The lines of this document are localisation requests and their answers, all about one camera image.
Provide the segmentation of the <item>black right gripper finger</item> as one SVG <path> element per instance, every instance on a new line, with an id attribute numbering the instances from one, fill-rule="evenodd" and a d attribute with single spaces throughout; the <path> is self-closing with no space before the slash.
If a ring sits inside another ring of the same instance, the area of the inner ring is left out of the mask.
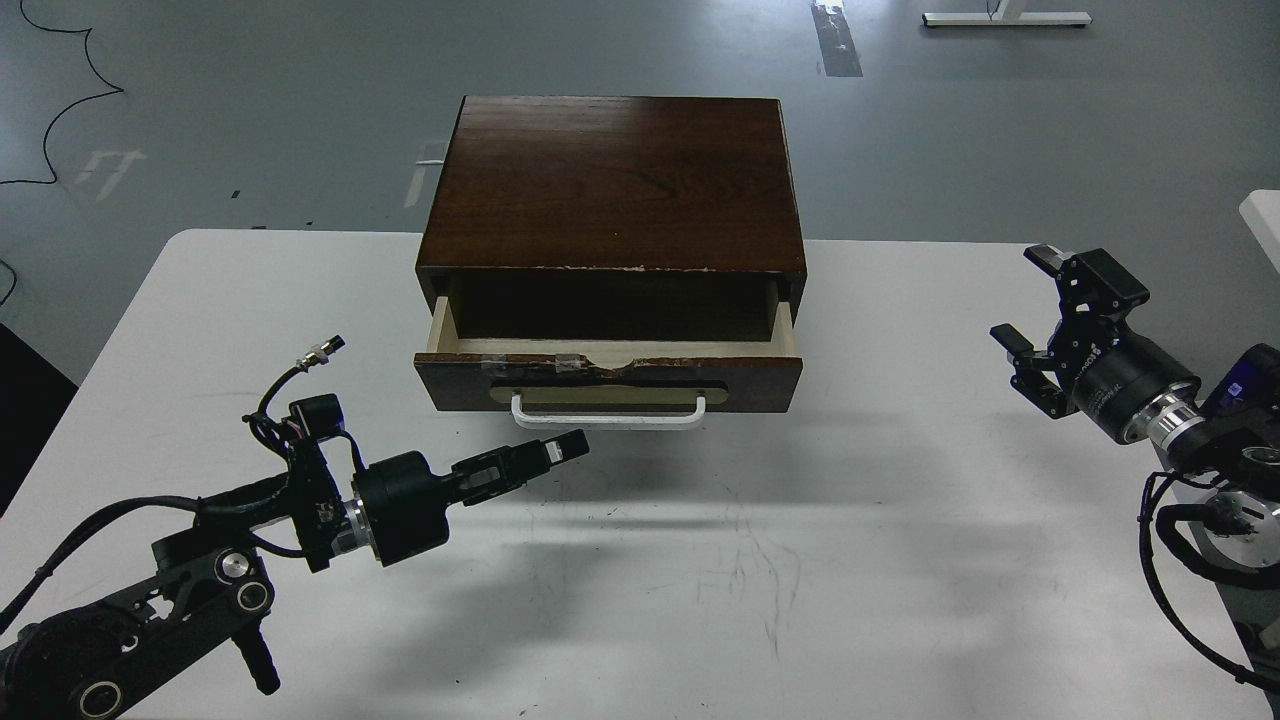
<path id="1" fill-rule="evenodd" d="M 1047 243 L 1024 258 L 1053 279 L 1059 331 L 1120 331 L 1128 314 L 1149 301 L 1149 290 L 1105 249 L 1065 252 Z"/>
<path id="2" fill-rule="evenodd" d="M 1047 354 L 1011 324 L 993 325 L 989 336 L 1005 350 L 1014 373 L 1010 386 L 1046 416 L 1061 419 L 1075 414 L 1079 407 L 1070 396 L 1044 374 L 1053 365 Z"/>

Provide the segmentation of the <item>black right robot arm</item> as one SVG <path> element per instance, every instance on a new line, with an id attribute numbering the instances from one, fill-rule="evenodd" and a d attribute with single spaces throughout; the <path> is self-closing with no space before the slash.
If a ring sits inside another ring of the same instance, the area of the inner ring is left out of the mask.
<path id="1" fill-rule="evenodd" d="M 1038 243 L 1024 256 L 1053 281 L 1060 318 L 1042 350 L 1010 324 L 991 329 L 1012 366 L 1011 387 L 1046 416 L 1083 413 L 1117 445 L 1153 446 L 1162 466 L 1146 479 L 1137 516 L 1146 584 L 1196 652 L 1276 696 L 1276 661 L 1234 662 L 1178 616 L 1155 544 L 1216 585 L 1277 592 L 1277 350 L 1249 347 L 1198 401 L 1199 377 L 1129 327 L 1149 291 L 1107 251 Z"/>

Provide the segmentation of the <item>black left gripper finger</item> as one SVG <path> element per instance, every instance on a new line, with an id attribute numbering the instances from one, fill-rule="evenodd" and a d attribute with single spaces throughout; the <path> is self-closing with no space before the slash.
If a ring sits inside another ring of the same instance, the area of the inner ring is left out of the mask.
<path id="1" fill-rule="evenodd" d="M 452 492 L 508 493 L 586 454 L 589 442 L 584 430 L 503 446 L 457 462 L 452 468 Z"/>

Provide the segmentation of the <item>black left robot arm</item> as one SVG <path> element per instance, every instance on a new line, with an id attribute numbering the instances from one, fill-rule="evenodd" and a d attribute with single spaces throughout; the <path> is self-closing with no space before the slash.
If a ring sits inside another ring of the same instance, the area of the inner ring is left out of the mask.
<path id="1" fill-rule="evenodd" d="M 268 409 L 293 378 L 328 363 L 340 337 L 312 347 L 244 416 L 252 437 L 285 470 L 209 497 L 125 498 L 78 524 L 3 610 L 10 626 L 36 591 L 79 547 L 113 521 L 147 507 L 191 512 L 189 528 L 156 541 L 152 577 L 101 600 L 58 612 L 18 632 L 3 651 L 5 719 L 115 719 L 216 647 L 233 643 L 264 694 L 280 678 L 261 624 L 276 592 L 262 553 L 302 559 L 311 571 L 361 547 L 389 566 L 444 544 L 447 511 L 506 495 L 589 451 L 571 430 L 502 446 L 434 473 L 419 451 L 366 464 L 358 450 L 353 493 L 342 497 L 323 443 L 346 438 L 335 395 L 302 398 L 274 419 Z"/>

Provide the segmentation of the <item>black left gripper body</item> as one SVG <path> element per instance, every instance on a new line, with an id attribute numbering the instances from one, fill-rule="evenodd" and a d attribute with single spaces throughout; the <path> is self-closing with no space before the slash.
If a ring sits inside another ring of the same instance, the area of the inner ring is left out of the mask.
<path id="1" fill-rule="evenodd" d="M 374 462 L 353 478 L 378 561 L 389 568 L 451 538 L 452 503 L 444 477 L 419 451 Z"/>

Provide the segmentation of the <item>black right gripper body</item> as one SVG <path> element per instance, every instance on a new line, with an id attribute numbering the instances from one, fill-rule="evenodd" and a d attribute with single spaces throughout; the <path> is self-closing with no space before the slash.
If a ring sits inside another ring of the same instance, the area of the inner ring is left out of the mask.
<path id="1" fill-rule="evenodd" d="M 1135 419 L 1157 397 L 1192 400 L 1201 388 L 1199 377 L 1125 322 L 1062 319 L 1050 352 L 1070 404 L 1119 445 L 1146 437 Z"/>

